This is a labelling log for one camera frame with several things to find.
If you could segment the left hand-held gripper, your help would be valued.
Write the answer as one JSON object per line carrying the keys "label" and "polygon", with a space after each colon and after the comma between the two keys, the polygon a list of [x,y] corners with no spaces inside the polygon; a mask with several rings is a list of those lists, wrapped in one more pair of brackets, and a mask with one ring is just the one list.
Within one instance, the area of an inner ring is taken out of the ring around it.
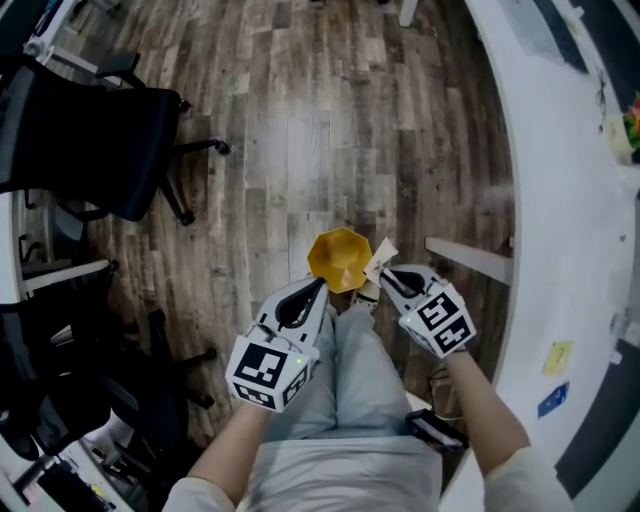
{"label": "left hand-held gripper", "polygon": [[264,300],[258,324],[236,338],[230,356],[225,378],[234,397],[278,413],[292,403],[319,362],[319,351],[308,344],[320,332],[328,297],[326,281],[311,277]]}

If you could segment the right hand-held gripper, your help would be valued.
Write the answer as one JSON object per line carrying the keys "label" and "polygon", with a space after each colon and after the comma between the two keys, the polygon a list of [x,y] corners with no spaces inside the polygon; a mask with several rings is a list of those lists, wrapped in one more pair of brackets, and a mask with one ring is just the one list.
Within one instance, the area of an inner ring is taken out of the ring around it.
{"label": "right hand-held gripper", "polygon": [[452,284],[437,285],[440,276],[429,266],[399,264],[380,276],[382,289],[400,315],[399,325],[413,340],[439,359],[462,350],[476,335],[464,300]]}

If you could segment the pale pink sachet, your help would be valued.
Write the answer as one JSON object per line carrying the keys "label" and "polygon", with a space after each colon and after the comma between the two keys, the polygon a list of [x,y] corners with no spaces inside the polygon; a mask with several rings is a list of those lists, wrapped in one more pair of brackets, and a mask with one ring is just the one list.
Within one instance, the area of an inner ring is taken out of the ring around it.
{"label": "pale pink sachet", "polygon": [[398,250],[391,240],[385,237],[363,270],[366,279],[380,287],[380,277],[385,269],[386,263],[397,254]]}

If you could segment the yellow funnel cup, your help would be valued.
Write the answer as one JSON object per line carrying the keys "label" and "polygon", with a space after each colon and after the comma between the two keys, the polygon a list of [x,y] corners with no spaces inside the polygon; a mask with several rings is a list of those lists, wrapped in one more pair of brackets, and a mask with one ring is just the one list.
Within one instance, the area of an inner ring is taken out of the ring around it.
{"label": "yellow funnel cup", "polygon": [[312,275],[324,279],[334,294],[362,287],[366,283],[364,270],[371,258],[368,239],[347,228],[318,235],[307,255]]}

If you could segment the yellow sachet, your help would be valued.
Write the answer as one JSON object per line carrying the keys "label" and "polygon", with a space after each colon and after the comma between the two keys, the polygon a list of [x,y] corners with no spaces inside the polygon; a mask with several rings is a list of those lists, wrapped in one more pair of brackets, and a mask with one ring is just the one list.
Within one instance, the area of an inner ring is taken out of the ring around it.
{"label": "yellow sachet", "polygon": [[545,359],[542,373],[544,375],[562,375],[568,365],[573,346],[573,341],[554,342]]}

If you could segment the blue coffee packet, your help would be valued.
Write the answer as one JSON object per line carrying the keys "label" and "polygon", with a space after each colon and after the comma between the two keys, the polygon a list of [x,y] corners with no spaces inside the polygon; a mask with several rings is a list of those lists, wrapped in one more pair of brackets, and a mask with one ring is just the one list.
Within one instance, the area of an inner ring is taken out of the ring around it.
{"label": "blue coffee packet", "polygon": [[567,399],[569,388],[570,383],[568,381],[556,387],[538,404],[537,417],[541,419],[561,406]]}

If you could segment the person's right forearm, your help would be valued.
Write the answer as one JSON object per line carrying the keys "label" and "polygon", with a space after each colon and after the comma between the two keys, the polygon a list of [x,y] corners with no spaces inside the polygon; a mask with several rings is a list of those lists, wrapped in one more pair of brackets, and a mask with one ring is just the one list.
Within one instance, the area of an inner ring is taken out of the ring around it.
{"label": "person's right forearm", "polygon": [[471,448],[484,477],[507,462],[530,439],[468,352],[444,360],[466,422]]}

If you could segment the person's left forearm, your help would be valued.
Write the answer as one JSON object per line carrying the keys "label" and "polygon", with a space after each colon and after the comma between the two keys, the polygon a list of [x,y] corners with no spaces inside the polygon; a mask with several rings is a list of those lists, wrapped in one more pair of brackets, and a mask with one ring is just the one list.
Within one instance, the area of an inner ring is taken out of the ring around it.
{"label": "person's left forearm", "polygon": [[271,412],[243,404],[188,473],[218,487],[234,506],[245,495]]}

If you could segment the person's white shoe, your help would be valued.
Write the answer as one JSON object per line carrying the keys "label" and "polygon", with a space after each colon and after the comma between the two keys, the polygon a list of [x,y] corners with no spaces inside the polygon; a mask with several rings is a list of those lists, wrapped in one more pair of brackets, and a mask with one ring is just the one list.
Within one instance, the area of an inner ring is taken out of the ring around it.
{"label": "person's white shoe", "polygon": [[351,296],[351,306],[362,306],[370,313],[377,308],[381,289],[371,281],[367,281],[362,287],[355,290]]}

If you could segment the person's light trousers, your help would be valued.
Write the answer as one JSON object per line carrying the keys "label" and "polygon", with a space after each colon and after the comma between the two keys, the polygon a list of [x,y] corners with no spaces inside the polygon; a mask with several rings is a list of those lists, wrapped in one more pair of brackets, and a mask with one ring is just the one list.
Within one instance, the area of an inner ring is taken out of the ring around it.
{"label": "person's light trousers", "polygon": [[357,304],[341,314],[328,307],[316,347],[320,365],[292,404],[271,420],[270,440],[408,433],[404,386],[367,307]]}

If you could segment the black waist-worn device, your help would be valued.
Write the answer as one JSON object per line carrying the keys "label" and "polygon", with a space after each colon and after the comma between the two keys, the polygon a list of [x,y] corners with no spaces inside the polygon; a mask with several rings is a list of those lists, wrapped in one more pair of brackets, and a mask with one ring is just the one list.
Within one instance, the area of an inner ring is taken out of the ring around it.
{"label": "black waist-worn device", "polygon": [[441,452],[466,450],[468,438],[438,418],[431,410],[423,408],[409,413],[405,423],[412,435]]}

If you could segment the person's white shirt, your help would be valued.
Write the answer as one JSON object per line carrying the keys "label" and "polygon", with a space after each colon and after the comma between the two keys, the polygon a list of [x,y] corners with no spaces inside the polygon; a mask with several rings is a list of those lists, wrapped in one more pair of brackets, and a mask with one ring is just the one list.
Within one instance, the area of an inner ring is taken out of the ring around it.
{"label": "person's white shirt", "polygon": [[[162,512],[440,512],[440,455],[410,436],[326,438],[261,446],[246,495],[186,477]],[[554,469],[533,447],[484,482],[484,512],[575,512]]]}

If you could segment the black mesh office chair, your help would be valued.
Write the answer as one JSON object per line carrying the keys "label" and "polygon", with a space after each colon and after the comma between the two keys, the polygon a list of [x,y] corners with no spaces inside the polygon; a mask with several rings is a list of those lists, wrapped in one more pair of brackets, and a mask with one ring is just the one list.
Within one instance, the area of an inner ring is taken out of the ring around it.
{"label": "black mesh office chair", "polygon": [[45,190],[88,202],[137,222],[157,192],[183,225],[167,172],[173,158],[230,146],[219,139],[176,143],[190,103],[171,89],[150,88],[135,75],[139,54],[121,54],[98,69],[125,89],[63,78],[26,54],[0,67],[0,194]]}
{"label": "black mesh office chair", "polygon": [[189,387],[187,372],[213,360],[215,349],[174,360],[165,316],[155,310],[145,353],[133,340],[137,323],[121,322],[108,308],[113,274],[107,267],[0,303],[0,435],[18,455],[54,456],[112,414],[152,451],[181,452],[188,405],[213,405],[211,396]]}

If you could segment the potted artificial flowers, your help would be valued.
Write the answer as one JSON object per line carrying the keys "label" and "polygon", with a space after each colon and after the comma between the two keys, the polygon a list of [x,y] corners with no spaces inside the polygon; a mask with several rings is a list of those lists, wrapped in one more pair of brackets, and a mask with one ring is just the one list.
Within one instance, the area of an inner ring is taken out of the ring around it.
{"label": "potted artificial flowers", "polygon": [[631,166],[633,155],[640,154],[640,91],[626,111],[604,117],[603,130],[616,161]]}

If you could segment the black keyboard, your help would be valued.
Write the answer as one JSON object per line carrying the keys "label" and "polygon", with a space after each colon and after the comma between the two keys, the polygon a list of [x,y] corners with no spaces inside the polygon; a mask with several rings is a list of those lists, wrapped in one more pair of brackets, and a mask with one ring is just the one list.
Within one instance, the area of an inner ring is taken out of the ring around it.
{"label": "black keyboard", "polygon": [[533,0],[540,11],[559,52],[560,60],[576,71],[588,74],[588,68],[569,26],[553,0]]}

